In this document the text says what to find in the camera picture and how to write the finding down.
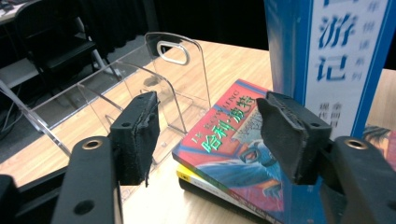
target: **wooden table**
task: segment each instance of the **wooden table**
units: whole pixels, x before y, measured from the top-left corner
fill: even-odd
[[[238,79],[272,88],[269,53],[199,41],[205,57],[210,98],[215,103]],[[396,129],[396,72],[384,70],[370,114],[369,123]],[[106,135],[100,125],[90,122],[92,112],[87,106],[53,131],[67,144],[93,135]],[[13,175],[18,186],[66,166],[68,158],[47,136],[0,165],[1,174]],[[177,162],[168,156],[151,172],[149,186],[127,189],[131,195],[123,204],[125,223],[249,223],[213,203],[181,189],[177,182]]]

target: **blue book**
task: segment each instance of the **blue book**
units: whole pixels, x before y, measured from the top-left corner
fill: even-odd
[[[395,32],[392,0],[264,0],[274,91],[361,137]],[[282,179],[285,223],[326,223],[315,186]]]

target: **stacked books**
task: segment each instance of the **stacked books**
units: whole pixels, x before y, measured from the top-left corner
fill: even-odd
[[[280,168],[262,141],[262,116],[255,101],[266,92],[236,80],[172,155],[184,166],[177,169],[183,189],[253,221],[282,223]]]

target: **black chair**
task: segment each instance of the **black chair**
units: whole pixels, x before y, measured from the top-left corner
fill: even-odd
[[[59,71],[96,50],[95,43],[87,36],[76,36],[77,18],[78,6],[71,0],[29,2],[15,16],[16,34],[27,51],[27,58],[49,90],[61,89],[60,79],[55,76]]]

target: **acrylic handle cutout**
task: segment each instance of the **acrylic handle cutout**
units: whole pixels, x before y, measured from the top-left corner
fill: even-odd
[[[186,56],[185,61],[180,61],[180,60],[176,60],[176,59],[172,59],[172,58],[168,58],[163,54],[162,51],[162,47],[166,47],[166,48],[176,48],[176,49],[180,49],[184,55]],[[177,63],[180,65],[187,65],[190,62],[190,54],[189,52],[180,44],[176,44],[176,43],[172,43],[172,42],[167,42],[167,41],[159,41],[157,43],[157,51],[160,54],[160,56],[166,60],[169,63]]]

